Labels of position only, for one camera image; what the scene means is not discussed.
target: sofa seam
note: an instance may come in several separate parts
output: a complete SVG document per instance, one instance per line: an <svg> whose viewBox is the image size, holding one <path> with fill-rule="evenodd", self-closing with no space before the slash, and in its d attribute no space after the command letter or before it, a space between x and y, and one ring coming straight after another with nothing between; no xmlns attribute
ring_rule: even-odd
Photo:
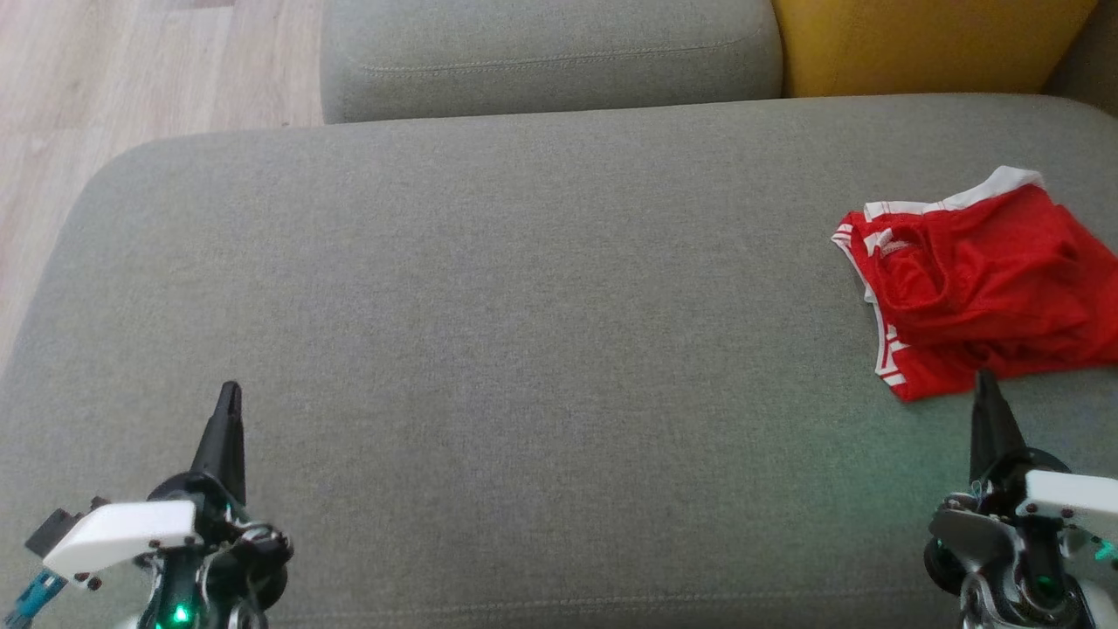
<svg viewBox="0 0 1118 629"><path fill-rule="evenodd" d="M401 610L314 613L274 618L274 622L299 622L312 619L338 621L379 619L377 622L395 622L413 617L477 617L514 613L560 616L570 613L612 613L616 611L639 611L642 609L682 608L695 606L764 607L779 604L783 600L809 595L815 599L851 597L916 597L927 593L926 588L862 589L833 592L754 592L733 594L678 594L661 597L613 597L591 599L556 599L521 601L509 603L479 603L443 608L415 608Z"/></svg>
<svg viewBox="0 0 1118 629"><path fill-rule="evenodd" d="M409 74L467 74L477 72L496 72L502 69L520 69L540 66L552 66L552 67L567 67L570 65L576 65L580 63L595 63L595 61L609 61L623 58L636 58L636 57L663 57L670 55L686 55L693 53L713 53L722 48L729 48L748 40L754 37L756 32L739 37L737 39L729 39L722 41L713 41L710 44L697 44L693 46L679 46L679 47L650 47L650 48L633 48L633 49L620 49L620 50L604 50L600 53L585 53L579 55L555 55L551 57L529 57L525 59L498 59L493 61L470 61L465 64L446 64L446 65L435 65L435 66L370 66L358 61L351 56L342 53L345 59L350 63L351 67L361 70L368 75L378 74L397 74L397 75L409 75Z"/></svg>

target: blue cable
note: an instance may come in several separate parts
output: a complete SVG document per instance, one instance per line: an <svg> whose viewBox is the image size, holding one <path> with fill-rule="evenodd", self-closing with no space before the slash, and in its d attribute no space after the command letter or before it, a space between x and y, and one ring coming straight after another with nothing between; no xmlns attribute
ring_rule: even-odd
<svg viewBox="0 0 1118 629"><path fill-rule="evenodd" d="M23 593L16 599L16 609L3 619L4 629L27 629L35 614L42 611L58 592L66 587L66 580L49 570L36 576Z"/></svg>

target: sofa seat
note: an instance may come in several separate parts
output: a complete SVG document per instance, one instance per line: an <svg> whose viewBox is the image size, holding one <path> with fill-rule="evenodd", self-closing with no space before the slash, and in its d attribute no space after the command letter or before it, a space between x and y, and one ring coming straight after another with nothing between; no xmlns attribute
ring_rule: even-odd
<svg viewBox="0 0 1118 629"><path fill-rule="evenodd" d="M1045 96L134 149L69 215L0 382L0 591L55 507L186 469L237 380L249 509L296 544L275 627L950 626L921 551L967 486L969 399L893 398L830 237L999 164L1118 248L1118 120ZM1114 370L1003 389L1034 446L1118 475ZM103 576L37 627L146 600Z"/></svg>

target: sofa backrest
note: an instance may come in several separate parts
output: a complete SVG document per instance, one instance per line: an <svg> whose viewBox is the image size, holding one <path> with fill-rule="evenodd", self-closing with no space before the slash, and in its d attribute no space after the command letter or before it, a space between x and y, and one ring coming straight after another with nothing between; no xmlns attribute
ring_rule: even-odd
<svg viewBox="0 0 1118 629"><path fill-rule="evenodd" d="M1048 85L1118 115L1118 0L1101 0Z"/></svg>

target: white plastic part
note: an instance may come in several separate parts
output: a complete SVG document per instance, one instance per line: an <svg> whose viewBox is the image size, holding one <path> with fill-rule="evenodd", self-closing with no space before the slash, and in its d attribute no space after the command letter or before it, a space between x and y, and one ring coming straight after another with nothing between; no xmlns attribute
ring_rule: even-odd
<svg viewBox="0 0 1118 629"><path fill-rule="evenodd" d="M1032 470L1025 474L1025 495L1018 516L1063 518L1064 524L1118 542L1118 480Z"/></svg>
<svg viewBox="0 0 1118 629"><path fill-rule="evenodd" d="M178 549L187 537L201 539L190 501L113 503L77 521L42 565L66 578L94 573L151 552L153 540L162 549Z"/></svg>

